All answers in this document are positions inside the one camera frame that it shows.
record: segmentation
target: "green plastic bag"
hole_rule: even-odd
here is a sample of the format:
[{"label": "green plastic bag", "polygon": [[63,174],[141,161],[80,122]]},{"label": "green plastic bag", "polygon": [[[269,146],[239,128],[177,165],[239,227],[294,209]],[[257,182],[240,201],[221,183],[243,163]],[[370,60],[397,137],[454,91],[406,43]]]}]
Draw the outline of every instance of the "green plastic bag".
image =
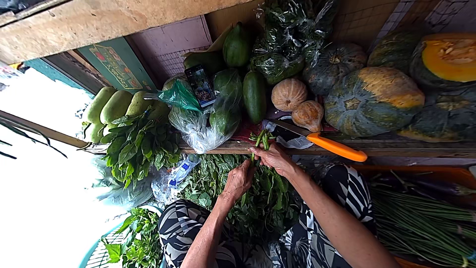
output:
[{"label": "green plastic bag", "polygon": [[200,104],[193,94],[192,87],[185,80],[175,80],[171,89],[160,91],[157,97],[172,106],[202,112]]}]

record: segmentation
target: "knife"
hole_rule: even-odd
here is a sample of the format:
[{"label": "knife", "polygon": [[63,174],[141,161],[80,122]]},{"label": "knife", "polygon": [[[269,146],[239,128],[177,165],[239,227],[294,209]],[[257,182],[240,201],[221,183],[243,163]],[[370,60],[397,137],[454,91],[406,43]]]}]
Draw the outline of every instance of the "knife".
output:
[{"label": "knife", "polygon": [[333,141],[333,140],[329,140],[329,139],[326,139],[326,138],[323,138],[320,136],[320,133],[319,132],[310,132],[308,130],[305,130],[305,129],[302,129],[300,127],[297,127],[295,125],[291,125],[291,124],[288,124],[288,123],[285,123],[283,121],[280,121],[280,120],[276,120],[276,119],[268,119],[270,122],[282,127],[282,128],[285,128],[289,131],[292,131],[298,135],[301,135],[303,137],[305,137],[306,139],[308,139],[310,142],[318,145],[318,146],[321,146],[322,148],[330,151],[330,152],[333,152],[337,155],[340,155],[342,157],[345,157],[345,158],[348,158],[350,160],[354,160],[354,161],[357,161],[357,162],[363,162],[365,160],[367,160],[367,155],[362,152],[362,151],[356,151],[346,145],[343,145],[343,144],[340,144],[336,141]]}]

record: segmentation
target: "wooden shelf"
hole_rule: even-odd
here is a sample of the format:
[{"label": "wooden shelf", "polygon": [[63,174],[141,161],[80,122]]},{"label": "wooden shelf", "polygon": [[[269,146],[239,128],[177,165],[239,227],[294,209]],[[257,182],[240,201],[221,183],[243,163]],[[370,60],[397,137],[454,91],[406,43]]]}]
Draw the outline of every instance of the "wooden shelf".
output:
[{"label": "wooden shelf", "polygon": [[53,55],[250,1],[71,0],[1,27],[0,61]]},{"label": "wooden shelf", "polygon": [[[404,156],[404,157],[443,157],[443,158],[476,158],[475,142],[459,143],[427,143],[410,140],[391,134],[361,139],[342,139],[338,134],[328,134],[330,137],[357,150],[364,151],[368,156]],[[250,143],[241,141],[227,141],[208,154],[249,154]],[[96,154],[105,154],[107,146],[94,145],[87,151]],[[183,153],[193,154],[195,151],[186,143],[179,144]],[[334,155],[333,153],[313,145],[307,149],[286,149],[290,155]]]}]

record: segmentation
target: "pumpkin stem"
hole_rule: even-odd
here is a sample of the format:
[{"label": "pumpkin stem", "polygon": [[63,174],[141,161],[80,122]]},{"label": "pumpkin stem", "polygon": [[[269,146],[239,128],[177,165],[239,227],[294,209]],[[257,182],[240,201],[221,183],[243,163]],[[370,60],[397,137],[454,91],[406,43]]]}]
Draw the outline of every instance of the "pumpkin stem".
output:
[{"label": "pumpkin stem", "polygon": [[337,55],[330,57],[329,62],[332,64],[337,64],[340,62],[340,58]]}]

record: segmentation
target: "person's left hand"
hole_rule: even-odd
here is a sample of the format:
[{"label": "person's left hand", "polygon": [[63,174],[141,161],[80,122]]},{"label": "person's left hand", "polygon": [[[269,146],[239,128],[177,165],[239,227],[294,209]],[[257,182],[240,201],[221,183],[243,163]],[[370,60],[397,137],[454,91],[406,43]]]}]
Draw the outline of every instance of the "person's left hand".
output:
[{"label": "person's left hand", "polygon": [[228,173],[227,184],[222,195],[230,198],[233,204],[251,187],[256,167],[249,168],[250,164],[251,161],[247,159]]}]

